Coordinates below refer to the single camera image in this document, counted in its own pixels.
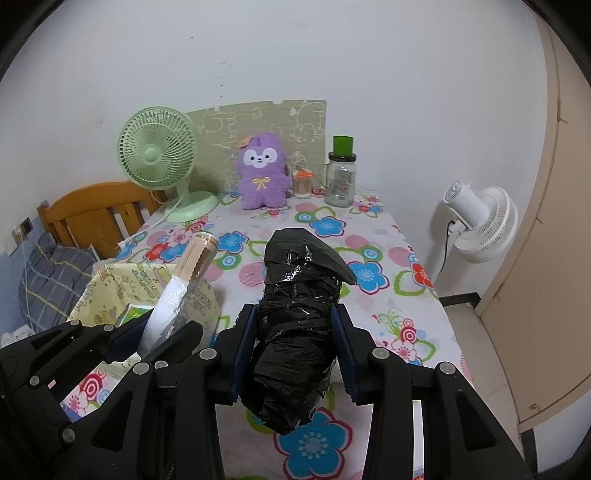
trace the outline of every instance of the wooden door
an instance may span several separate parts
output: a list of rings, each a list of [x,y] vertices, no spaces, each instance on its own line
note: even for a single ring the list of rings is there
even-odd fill
[[[521,255],[480,314],[522,431],[591,385],[591,87],[555,35],[553,41],[559,122],[550,178]]]

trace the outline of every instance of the fan base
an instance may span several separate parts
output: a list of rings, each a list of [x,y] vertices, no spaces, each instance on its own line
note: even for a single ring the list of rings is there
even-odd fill
[[[170,207],[165,210],[164,214],[169,222],[190,222],[207,215],[217,206],[217,197],[210,192],[191,192],[189,199],[183,199],[182,203],[186,205],[177,208]]]

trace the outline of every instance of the white fan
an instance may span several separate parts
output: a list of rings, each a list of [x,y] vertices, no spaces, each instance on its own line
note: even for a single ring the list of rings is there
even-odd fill
[[[446,190],[443,203],[459,220],[448,229],[445,258],[455,247],[470,263],[483,263],[507,248],[515,236],[517,207],[500,187],[474,193],[469,185],[457,181]],[[433,272],[431,281],[439,273]]]

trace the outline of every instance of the plaid pillow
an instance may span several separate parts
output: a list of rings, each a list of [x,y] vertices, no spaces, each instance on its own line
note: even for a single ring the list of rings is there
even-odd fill
[[[94,262],[86,250],[56,245],[49,233],[41,235],[18,292],[21,312],[35,333],[67,320],[90,280]]]

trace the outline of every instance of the wooden headboard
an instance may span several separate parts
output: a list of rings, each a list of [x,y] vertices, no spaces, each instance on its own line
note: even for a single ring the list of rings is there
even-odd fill
[[[125,234],[113,213],[119,212],[127,233],[133,235],[144,223],[139,204],[152,215],[160,207],[155,198],[165,201],[164,192],[150,192],[132,181],[112,181],[74,190],[50,207],[41,205],[37,212],[57,243],[81,248],[93,245],[103,258],[111,258],[119,252],[118,243]]]

